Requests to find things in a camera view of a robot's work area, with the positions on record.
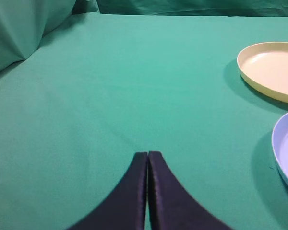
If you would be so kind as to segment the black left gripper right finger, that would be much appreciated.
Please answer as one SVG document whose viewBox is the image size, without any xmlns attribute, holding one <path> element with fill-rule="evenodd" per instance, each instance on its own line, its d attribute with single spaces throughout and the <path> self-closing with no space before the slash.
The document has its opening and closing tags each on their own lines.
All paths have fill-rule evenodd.
<svg viewBox="0 0 288 230">
<path fill-rule="evenodd" d="M 148 154 L 148 206 L 153 230 L 229 230 L 180 184 L 162 153 Z"/>
</svg>

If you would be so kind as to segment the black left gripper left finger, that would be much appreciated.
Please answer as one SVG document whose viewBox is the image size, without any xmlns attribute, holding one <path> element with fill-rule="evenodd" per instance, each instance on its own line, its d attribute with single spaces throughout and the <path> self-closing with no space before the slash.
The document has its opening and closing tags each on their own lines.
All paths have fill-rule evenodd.
<svg viewBox="0 0 288 230">
<path fill-rule="evenodd" d="M 147 191 L 146 152 L 135 153 L 110 194 L 70 230 L 143 230 Z"/>
</svg>

